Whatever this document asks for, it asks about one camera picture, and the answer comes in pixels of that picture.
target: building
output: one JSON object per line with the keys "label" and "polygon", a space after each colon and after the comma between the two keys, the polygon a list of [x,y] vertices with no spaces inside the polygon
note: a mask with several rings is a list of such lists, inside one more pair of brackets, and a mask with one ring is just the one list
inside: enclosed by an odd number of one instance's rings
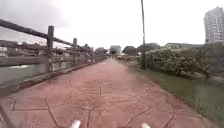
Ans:
{"label": "building", "polygon": [[206,42],[224,41],[224,12],[216,7],[205,13],[204,17]]}
{"label": "building", "polygon": [[8,57],[16,53],[17,49],[14,46],[17,45],[17,42],[0,40],[0,56]]}

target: utility pole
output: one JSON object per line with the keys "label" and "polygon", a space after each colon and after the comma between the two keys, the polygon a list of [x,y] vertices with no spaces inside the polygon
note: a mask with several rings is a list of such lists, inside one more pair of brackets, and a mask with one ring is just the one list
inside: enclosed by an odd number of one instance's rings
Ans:
{"label": "utility pole", "polygon": [[143,29],[143,45],[142,45],[142,58],[141,58],[141,69],[145,69],[145,12],[144,12],[144,3],[141,0],[141,7],[142,7],[142,29]]}

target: railing post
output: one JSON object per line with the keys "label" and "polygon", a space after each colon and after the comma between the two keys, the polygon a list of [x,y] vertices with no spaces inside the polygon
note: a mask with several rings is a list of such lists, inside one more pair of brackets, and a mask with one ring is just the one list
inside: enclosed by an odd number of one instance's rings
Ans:
{"label": "railing post", "polygon": [[92,49],[92,51],[91,51],[91,63],[93,63],[93,54],[94,54],[93,47],[91,49]]}
{"label": "railing post", "polygon": [[88,52],[89,52],[88,44],[85,44],[85,48],[87,49],[86,54],[85,54],[85,63],[87,63],[88,62]]}
{"label": "railing post", "polygon": [[[77,47],[77,39],[73,39],[73,51],[76,52],[76,47]],[[76,53],[73,53],[73,66],[76,65]]]}
{"label": "railing post", "polygon": [[100,53],[98,52],[97,55],[98,55],[98,61],[100,61]]}
{"label": "railing post", "polygon": [[97,62],[100,60],[99,52],[96,53],[97,56]]}
{"label": "railing post", "polygon": [[99,61],[102,60],[102,56],[101,56],[101,53],[99,53]]}
{"label": "railing post", "polygon": [[3,106],[0,104],[0,123],[2,123],[4,128],[15,128],[10,119],[8,118]]}
{"label": "railing post", "polygon": [[95,62],[97,62],[97,52],[95,52]]}
{"label": "railing post", "polygon": [[82,62],[82,60],[81,60],[81,57],[82,56],[82,54],[81,54],[81,52],[80,51],[78,51],[78,55],[77,55],[77,63],[78,63],[78,65],[80,64],[80,62]]}
{"label": "railing post", "polygon": [[47,37],[47,72],[51,72],[53,70],[52,67],[52,48],[54,41],[54,26],[48,26],[48,37]]}

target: red paved walkway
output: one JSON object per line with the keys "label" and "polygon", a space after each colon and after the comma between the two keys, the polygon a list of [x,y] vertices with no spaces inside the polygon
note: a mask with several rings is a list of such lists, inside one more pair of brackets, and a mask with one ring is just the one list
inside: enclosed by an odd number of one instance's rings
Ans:
{"label": "red paved walkway", "polygon": [[43,82],[2,100],[16,128],[213,128],[143,76],[115,60]]}

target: grass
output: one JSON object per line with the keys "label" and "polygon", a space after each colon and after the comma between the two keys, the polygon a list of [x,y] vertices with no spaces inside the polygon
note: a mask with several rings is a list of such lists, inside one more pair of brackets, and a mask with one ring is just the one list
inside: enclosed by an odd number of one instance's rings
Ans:
{"label": "grass", "polygon": [[124,63],[147,76],[188,106],[224,127],[224,88],[202,80],[188,80],[152,70],[139,70],[136,63]]}

